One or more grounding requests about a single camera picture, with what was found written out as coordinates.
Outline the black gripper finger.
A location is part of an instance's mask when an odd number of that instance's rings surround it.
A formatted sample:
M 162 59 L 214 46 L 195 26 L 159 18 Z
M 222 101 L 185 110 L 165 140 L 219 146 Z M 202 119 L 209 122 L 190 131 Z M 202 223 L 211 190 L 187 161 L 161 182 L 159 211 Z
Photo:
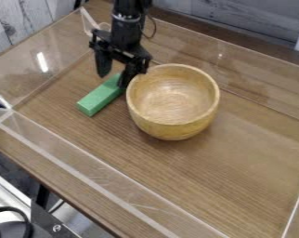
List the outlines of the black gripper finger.
M 145 72 L 143 64 L 141 60 L 130 61 L 125 65 L 125 69 L 119 75 L 117 86 L 122 89 L 125 89 L 129 85 L 130 80 L 133 77 Z
M 95 51 L 95 71 L 99 77 L 105 77 L 111 70 L 111 53 L 105 50 Z

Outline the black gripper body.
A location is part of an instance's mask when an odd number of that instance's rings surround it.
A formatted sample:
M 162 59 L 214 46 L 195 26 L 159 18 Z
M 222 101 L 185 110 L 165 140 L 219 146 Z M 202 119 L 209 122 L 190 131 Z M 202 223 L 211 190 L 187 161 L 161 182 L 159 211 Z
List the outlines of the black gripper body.
M 151 59 L 150 53 L 141 46 L 145 14 L 126 18 L 121 14 L 113 14 L 111 31 L 92 30 L 88 47 L 94 50 L 105 50 L 111 53 L 113 60 L 125 65 L 130 61 L 141 60 L 145 72 Z

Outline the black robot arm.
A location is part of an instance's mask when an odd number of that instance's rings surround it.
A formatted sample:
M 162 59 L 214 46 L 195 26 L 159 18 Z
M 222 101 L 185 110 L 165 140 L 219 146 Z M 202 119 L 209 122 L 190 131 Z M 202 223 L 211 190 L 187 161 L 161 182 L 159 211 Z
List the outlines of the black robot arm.
M 88 48 L 95 53 L 95 72 L 109 74 L 113 60 L 125 65 L 117 86 L 126 88 L 137 74 L 147 72 L 150 53 L 141 46 L 142 30 L 151 0 L 114 0 L 111 30 L 91 30 Z

